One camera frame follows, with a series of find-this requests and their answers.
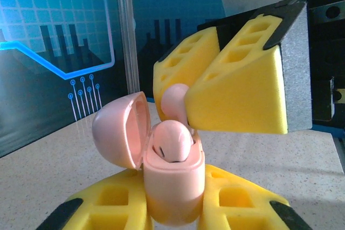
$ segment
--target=metal pole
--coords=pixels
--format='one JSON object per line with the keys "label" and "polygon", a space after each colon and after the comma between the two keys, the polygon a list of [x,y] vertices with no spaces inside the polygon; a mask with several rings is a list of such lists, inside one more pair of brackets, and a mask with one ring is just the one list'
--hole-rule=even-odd
{"label": "metal pole", "polygon": [[118,0],[128,94],[140,91],[132,0]]}

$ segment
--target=speckled countertop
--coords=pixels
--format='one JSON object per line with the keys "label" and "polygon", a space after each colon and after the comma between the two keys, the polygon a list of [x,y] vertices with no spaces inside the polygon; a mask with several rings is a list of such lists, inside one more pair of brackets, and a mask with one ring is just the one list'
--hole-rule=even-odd
{"label": "speckled countertop", "polygon": [[[152,103],[150,111],[157,123]],[[98,154],[92,119],[0,159],[1,230],[35,229],[70,195],[122,170]],[[345,176],[330,134],[306,130],[284,136],[200,135],[208,164],[284,196],[314,230],[345,229]]]}

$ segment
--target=earbuds charging case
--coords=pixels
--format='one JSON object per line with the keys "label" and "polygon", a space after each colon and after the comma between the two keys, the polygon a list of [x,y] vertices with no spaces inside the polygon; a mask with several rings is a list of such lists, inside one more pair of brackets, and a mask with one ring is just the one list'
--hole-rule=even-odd
{"label": "earbuds charging case", "polygon": [[151,119],[143,92],[100,109],[92,124],[99,153],[123,168],[143,170],[148,213],[167,226],[192,223],[202,212],[205,156],[198,133],[183,162],[168,163],[153,149]]}

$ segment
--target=wireless earbud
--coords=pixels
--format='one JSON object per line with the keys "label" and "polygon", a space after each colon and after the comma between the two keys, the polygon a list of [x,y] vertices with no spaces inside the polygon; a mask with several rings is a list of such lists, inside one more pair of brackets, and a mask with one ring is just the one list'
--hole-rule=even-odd
{"label": "wireless earbud", "polygon": [[185,161],[192,145],[192,135],[181,122],[163,121],[153,131],[153,148],[168,163]]}
{"label": "wireless earbud", "polygon": [[169,119],[180,121],[191,131],[184,105],[184,96],[188,89],[189,87],[182,83],[170,86],[162,96],[161,109]]}

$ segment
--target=yellow foam pad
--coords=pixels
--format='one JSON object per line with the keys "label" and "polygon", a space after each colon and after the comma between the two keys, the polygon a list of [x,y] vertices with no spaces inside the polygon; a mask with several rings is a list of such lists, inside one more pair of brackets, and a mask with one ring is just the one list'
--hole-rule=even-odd
{"label": "yellow foam pad", "polygon": [[288,201],[248,180],[206,165],[203,213],[199,230],[289,230],[270,206]]}
{"label": "yellow foam pad", "polygon": [[83,203],[64,230],[152,230],[143,172],[124,170],[71,196]]}
{"label": "yellow foam pad", "polygon": [[176,83],[192,86],[219,54],[217,29],[210,27],[185,38],[163,61],[154,65],[153,94],[158,115],[164,91]]}
{"label": "yellow foam pad", "polygon": [[287,116],[279,46],[263,46],[282,19],[249,20],[185,97],[195,129],[285,134]]}

